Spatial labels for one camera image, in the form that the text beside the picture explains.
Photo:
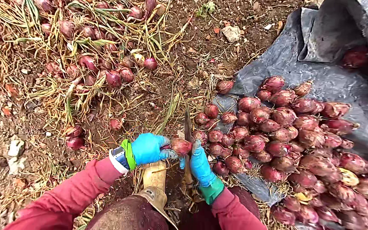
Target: rock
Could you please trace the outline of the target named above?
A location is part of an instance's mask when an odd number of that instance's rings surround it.
[[[229,42],[238,41],[241,38],[241,29],[238,26],[227,26],[222,28],[222,33],[228,39]]]

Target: onion skin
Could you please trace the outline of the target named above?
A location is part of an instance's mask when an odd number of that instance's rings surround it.
[[[276,107],[287,106],[292,103],[296,98],[296,94],[293,90],[279,91],[271,96],[269,102]]]
[[[193,144],[182,138],[174,138],[171,140],[171,149],[174,150],[178,156],[188,154],[193,147]]]
[[[218,106],[213,103],[208,103],[204,108],[204,113],[207,114],[209,118],[215,119],[218,117]]]
[[[206,124],[209,120],[210,119],[205,113],[199,112],[194,118],[194,123],[196,123],[197,125],[203,125]]]
[[[299,212],[300,211],[300,203],[299,200],[296,199],[294,196],[287,196],[282,200],[282,204],[285,208],[293,211]]]
[[[234,85],[233,81],[220,81],[217,84],[217,91],[220,94],[228,94]]]
[[[271,76],[271,77],[265,78],[265,80],[262,82],[259,88],[261,90],[266,90],[272,93],[276,93],[280,91],[284,85],[285,85],[285,80],[283,79],[283,77]]]
[[[351,105],[342,102],[325,102],[325,108],[321,115],[327,118],[343,117],[350,109]]]
[[[253,109],[261,106],[258,98],[243,97],[238,101],[238,110],[242,112],[251,112]]]
[[[208,132],[208,141],[211,143],[219,143],[222,139],[222,132],[219,130],[211,130]]]
[[[225,165],[228,167],[232,174],[242,173],[244,170],[244,164],[242,161],[234,156],[230,156],[225,159]]]
[[[357,154],[343,153],[340,157],[340,167],[348,169],[355,174],[368,173],[368,161]]]

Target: red onion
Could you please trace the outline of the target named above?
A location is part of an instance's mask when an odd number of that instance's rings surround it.
[[[281,76],[271,76],[265,78],[259,88],[261,90],[267,90],[272,93],[278,92],[285,85],[285,80]]]
[[[151,58],[147,58],[144,61],[144,67],[148,70],[155,70],[157,69],[157,61],[155,58],[151,57]]]
[[[141,19],[143,18],[143,11],[138,7],[132,7],[130,8],[131,12],[129,16],[132,16],[133,18]]]
[[[220,94],[228,94],[234,85],[233,81],[220,81],[217,84],[217,91]]]
[[[260,152],[265,149],[265,140],[256,135],[246,136],[244,139],[244,148],[249,151]]]
[[[257,159],[261,163],[266,163],[272,160],[272,155],[269,154],[267,151],[263,150],[258,153],[252,153],[253,157]]]
[[[368,161],[352,153],[343,153],[340,157],[340,167],[348,169],[355,174],[368,173]]]
[[[338,118],[345,115],[351,105],[342,102],[325,102],[325,109],[321,112],[321,115],[327,118]]]
[[[277,107],[287,106],[292,103],[296,98],[296,94],[293,90],[279,91],[271,96],[269,102]]]
[[[208,132],[208,141],[211,143],[221,142],[222,133],[219,130],[211,130]]]
[[[232,131],[234,134],[234,140],[236,142],[243,141],[243,139],[249,135],[249,131],[247,128],[242,126],[235,126],[234,130]]]
[[[259,98],[259,100],[261,101],[268,101],[269,98],[271,98],[272,93],[269,91],[258,91],[258,93],[256,94],[256,96]]]
[[[296,114],[292,109],[286,107],[276,108],[271,115],[272,119],[281,126],[290,126],[296,120]]]
[[[286,179],[286,175],[282,171],[276,170],[269,165],[262,165],[261,175],[269,182],[275,183]]]
[[[308,147],[321,147],[325,143],[325,136],[322,133],[317,133],[309,130],[299,131],[299,142]]]
[[[84,149],[85,148],[84,144],[85,140],[83,138],[75,137],[75,138],[68,138],[66,140],[66,146],[74,151]]]
[[[229,169],[222,161],[218,161],[214,164],[213,170],[217,175],[228,175]]]
[[[207,134],[205,134],[203,131],[194,131],[192,133],[193,139],[199,139],[201,141],[201,145],[204,146],[207,144]]]
[[[209,120],[210,119],[205,113],[199,112],[194,118],[194,123],[196,123],[197,125],[203,125],[206,124]]]
[[[290,145],[284,144],[280,141],[271,141],[266,145],[266,151],[272,156],[283,157],[290,151]]]
[[[112,87],[120,87],[121,86],[121,77],[119,72],[115,70],[105,71],[106,73],[106,82],[109,86]]]
[[[236,121],[237,125],[239,126],[247,126],[249,124],[248,121],[249,114],[247,112],[238,112]]]
[[[259,124],[258,128],[262,132],[269,133],[278,130],[281,127],[280,124],[276,123],[274,120],[268,119],[262,124]]]
[[[234,123],[237,119],[237,116],[233,112],[224,112],[221,115],[221,121],[223,124]]]
[[[282,224],[285,224],[288,226],[295,225],[295,214],[285,207],[272,206],[271,214],[275,220],[277,220],[278,222]]]
[[[311,188],[317,182],[316,176],[307,170],[299,170],[299,173],[292,173],[289,175],[288,180],[299,184],[302,188]]]
[[[244,164],[242,161],[234,156],[230,156],[225,159],[225,165],[228,167],[232,174],[242,173],[244,170]]]
[[[249,157],[249,151],[242,148],[241,146],[236,146],[232,152],[232,155],[245,159]]]
[[[261,106],[258,98],[243,97],[238,101],[238,110],[243,112],[251,112],[253,109]]]
[[[207,114],[209,118],[217,118],[218,117],[218,106],[214,105],[213,103],[208,103],[204,108],[204,113]]]
[[[222,147],[221,144],[212,143],[208,146],[208,153],[215,157],[218,157],[219,155],[221,155],[223,151],[224,151],[224,148]]]

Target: onion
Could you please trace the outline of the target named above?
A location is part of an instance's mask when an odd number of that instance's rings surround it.
[[[109,86],[112,87],[120,87],[121,86],[121,77],[119,72],[115,70],[105,71],[106,73],[106,82]]]
[[[277,157],[271,161],[272,167],[285,173],[292,173],[296,170],[294,161],[287,157]]]
[[[194,131],[192,133],[192,137],[194,140],[199,139],[202,146],[207,144],[207,134],[205,134],[203,131]]]
[[[296,199],[294,196],[287,196],[282,200],[282,204],[285,208],[294,211],[299,212],[300,211],[300,203],[299,200]]]
[[[321,115],[327,118],[338,118],[345,115],[351,105],[342,102],[325,102],[325,108],[321,112]]]
[[[91,56],[85,55],[85,56],[81,56],[79,58],[79,65],[92,70],[94,72],[98,71],[96,65],[95,65],[95,61],[93,60],[93,58]]]
[[[266,151],[272,156],[283,157],[290,151],[290,145],[284,144],[280,141],[271,141],[266,145]]]
[[[280,124],[281,126],[290,126],[297,118],[295,112],[286,107],[276,108],[272,112],[271,117],[276,123]]]
[[[252,153],[253,157],[257,159],[261,163],[266,163],[272,160],[272,155],[269,154],[267,151],[263,150],[258,153]]]
[[[275,183],[286,179],[286,175],[282,171],[276,170],[269,165],[262,165],[261,175],[269,182]]]
[[[228,175],[229,173],[229,169],[222,161],[218,161],[217,163],[215,163],[213,166],[213,170],[218,175]]]
[[[242,148],[241,146],[236,146],[233,150],[232,155],[245,159],[249,157],[249,151],[247,149]]]
[[[271,96],[269,102],[277,107],[287,106],[292,103],[296,98],[296,94],[293,90],[279,91]]]
[[[243,112],[251,112],[253,109],[261,106],[258,98],[243,97],[238,101],[238,110]]]
[[[221,155],[223,151],[224,151],[224,148],[222,147],[221,144],[212,143],[208,146],[208,153],[215,157],[218,157],[219,155]]]
[[[293,123],[293,126],[299,130],[310,130],[313,131],[319,126],[319,120],[312,115],[299,115]]]
[[[327,158],[314,155],[303,156],[300,159],[299,165],[319,176],[330,175],[334,171],[338,171],[338,169]]]
[[[244,139],[244,143],[244,148],[249,151],[260,152],[265,149],[265,140],[260,136],[246,136]]]
[[[232,132],[234,134],[234,140],[236,142],[243,141],[244,138],[249,135],[248,129],[242,126],[235,126]]]
[[[148,70],[155,70],[157,69],[157,61],[155,58],[151,57],[151,58],[147,58],[144,61],[144,67]]]
[[[134,74],[130,68],[126,68],[126,67],[122,68],[120,70],[120,76],[127,83],[134,81]]]
[[[221,121],[223,124],[234,123],[237,119],[237,116],[233,112],[224,112],[221,115]]]
[[[234,85],[233,81],[220,81],[217,84],[217,91],[220,94],[228,94]]]
[[[132,16],[133,18],[141,19],[143,18],[143,11],[138,7],[132,7],[130,8],[131,12],[129,16]]]
[[[258,93],[256,94],[256,96],[259,98],[259,100],[261,101],[268,101],[269,98],[271,98],[272,93],[269,91],[258,91]]]
[[[232,174],[238,174],[243,172],[244,170],[244,164],[242,163],[242,161],[234,156],[230,156],[225,159],[225,165],[228,167],[229,171]]]
[[[295,214],[288,210],[285,207],[281,206],[272,206],[271,208],[271,214],[274,217],[274,219],[282,224],[288,225],[288,226],[294,226],[295,225]]]
[[[262,132],[269,133],[278,130],[281,127],[280,124],[276,123],[274,120],[268,119],[262,124],[259,124],[258,128]]]
[[[66,146],[69,149],[72,149],[74,151],[78,149],[84,149],[85,148],[84,144],[85,144],[85,140],[83,138],[74,137],[74,138],[68,138],[66,140]]]
[[[59,24],[59,31],[68,39],[73,39],[74,31],[75,31],[75,24],[70,21],[58,21]]]
[[[343,153],[341,155],[340,167],[348,169],[355,174],[368,173],[368,161],[352,153]]]
[[[231,134],[223,133],[222,134],[222,139],[221,139],[221,144],[224,147],[230,147],[231,145],[234,144],[233,136]]]
[[[222,132],[219,130],[211,130],[208,132],[208,141],[211,143],[221,142]]]
[[[218,106],[214,105],[213,103],[208,103],[204,108],[204,113],[207,114],[209,118],[217,118],[218,112]]]
[[[271,76],[265,78],[262,84],[259,86],[261,90],[267,90],[272,93],[278,92],[285,85],[285,80],[281,76]]]
[[[300,211],[296,212],[296,219],[303,224],[317,223],[319,221],[319,216],[317,215],[313,207],[301,205]]]
[[[126,68],[131,68],[134,67],[134,62],[132,60],[132,58],[130,56],[125,56],[121,62],[120,62],[121,66],[124,66]]]
[[[299,173],[292,173],[289,175],[288,180],[299,184],[302,188],[314,187],[318,181],[316,176],[307,170],[299,170]]]
[[[208,116],[203,112],[199,112],[194,118],[194,123],[196,123],[197,125],[206,124],[208,121]]]
[[[248,117],[249,117],[249,114],[247,112],[239,112],[237,114],[237,125],[240,125],[240,126],[247,126],[249,124],[249,121],[248,121]]]
[[[321,147],[325,143],[325,136],[322,133],[317,133],[309,130],[299,131],[299,142],[308,147]]]
[[[70,138],[79,137],[83,134],[83,128],[80,125],[69,127],[65,130],[65,136]]]

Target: blue glove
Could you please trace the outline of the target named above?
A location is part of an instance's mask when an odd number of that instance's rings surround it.
[[[137,165],[154,163],[166,158],[177,158],[177,154],[171,149],[160,149],[170,144],[170,140],[164,136],[152,133],[142,133],[131,144],[134,159]]]

